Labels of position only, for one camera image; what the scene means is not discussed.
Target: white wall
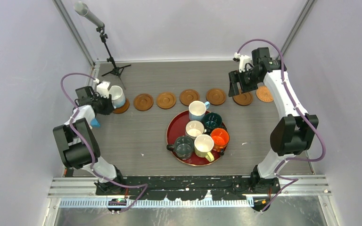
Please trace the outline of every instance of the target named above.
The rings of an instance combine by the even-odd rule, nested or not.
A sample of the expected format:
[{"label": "white wall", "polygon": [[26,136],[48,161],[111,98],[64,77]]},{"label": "white wall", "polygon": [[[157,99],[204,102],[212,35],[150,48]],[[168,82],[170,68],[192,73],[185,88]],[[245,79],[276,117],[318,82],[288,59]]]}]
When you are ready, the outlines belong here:
[{"label": "white wall", "polygon": [[[317,1],[286,66],[327,144],[314,168],[327,176],[342,225],[362,225],[362,1]],[[309,153],[320,155],[319,142]]]},{"label": "white wall", "polygon": [[[106,61],[96,26],[63,0],[90,53]],[[306,0],[82,0],[106,26],[115,60],[232,59],[253,38],[282,46]],[[244,51],[263,46],[251,44]]]},{"label": "white wall", "polygon": [[[90,66],[50,0],[0,0],[0,226],[41,225],[49,186],[59,176],[54,126],[70,116],[65,73]],[[86,79],[66,83],[74,89]]]}]

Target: yellow mug handle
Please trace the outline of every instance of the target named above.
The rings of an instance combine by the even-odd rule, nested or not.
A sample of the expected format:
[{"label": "yellow mug handle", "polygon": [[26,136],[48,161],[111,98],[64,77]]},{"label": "yellow mug handle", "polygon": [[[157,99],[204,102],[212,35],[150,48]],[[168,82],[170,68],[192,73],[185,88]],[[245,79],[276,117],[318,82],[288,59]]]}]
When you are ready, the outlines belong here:
[{"label": "yellow mug handle", "polygon": [[213,156],[212,152],[208,152],[208,153],[206,154],[205,158],[206,158],[207,160],[209,160],[209,162],[213,162],[213,161],[214,161],[214,156]]}]

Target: white mug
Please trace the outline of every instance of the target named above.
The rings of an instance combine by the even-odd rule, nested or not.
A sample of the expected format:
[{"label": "white mug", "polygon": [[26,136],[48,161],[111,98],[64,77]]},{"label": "white mug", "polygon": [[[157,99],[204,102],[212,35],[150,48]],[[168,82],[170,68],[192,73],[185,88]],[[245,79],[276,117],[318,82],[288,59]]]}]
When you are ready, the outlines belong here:
[{"label": "white mug", "polygon": [[199,121],[190,121],[185,127],[185,135],[195,140],[201,134],[206,133],[205,126]]},{"label": "white mug", "polygon": [[210,103],[206,101],[205,103],[195,100],[190,103],[189,109],[189,120],[201,121],[205,116],[206,110],[210,107]]},{"label": "white mug", "polygon": [[206,158],[209,162],[214,161],[214,156],[211,152],[214,147],[214,141],[209,135],[202,134],[197,136],[194,145],[195,154],[198,157]]},{"label": "white mug", "polygon": [[121,87],[119,86],[110,87],[109,94],[112,95],[112,105],[115,109],[122,107],[125,104],[125,95]]}]

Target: floor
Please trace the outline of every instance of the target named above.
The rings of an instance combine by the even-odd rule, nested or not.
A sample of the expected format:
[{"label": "floor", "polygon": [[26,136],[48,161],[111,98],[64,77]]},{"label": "floor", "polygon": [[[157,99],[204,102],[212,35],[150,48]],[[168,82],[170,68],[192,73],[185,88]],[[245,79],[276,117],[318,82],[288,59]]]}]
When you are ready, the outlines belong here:
[{"label": "floor", "polygon": [[317,196],[278,197],[264,214],[246,207],[130,209],[111,215],[107,209],[59,208],[56,226],[324,226]]},{"label": "floor", "polygon": [[[100,75],[112,69],[101,64],[99,79],[120,85],[113,75]],[[200,100],[206,101],[206,92],[221,88],[228,93],[228,72],[235,70],[233,61],[134,63],[125,69],[122,80],[125,96],[131,106],[123,114],[98,115],[100,128],[93,129],[101,156],[114,164],[124,176],[177,176],[177,175],[246,175],[260,163],[270,149],[270,133],[277,125],[275,104],[257,99],[249,106],[235,104],[231,97],[210,111],[220,114],[230,134],[230,143],[223,157],[209,166],[193,167],[184,164],[166,150],[165,133],[169,122],[188,107],[178,97],[185,89],[195,89]],[[163,110],[156,103],[145,112],[134,108],[132,102],[140,93],[150,94],[156,101],[158,94],[170,91],[177,96],[176,105]],[[311,174],[307,162],[289,162],[281,174]],[[90,176],[76,170],[75,176]]]}]

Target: microphone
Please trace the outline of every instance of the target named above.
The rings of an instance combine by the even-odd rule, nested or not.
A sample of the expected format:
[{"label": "microphone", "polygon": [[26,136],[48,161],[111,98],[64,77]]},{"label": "microphone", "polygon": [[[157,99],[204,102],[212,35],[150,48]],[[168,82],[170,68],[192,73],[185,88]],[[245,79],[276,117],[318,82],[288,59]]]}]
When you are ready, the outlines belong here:
[{"label": "microphone", "polygon": [[81,1],[74,3],[74,10],[78,13],[78,15],[87,18],[99,29],[105,27],[105,24],[88,9],[88,6],[85,3]]}]

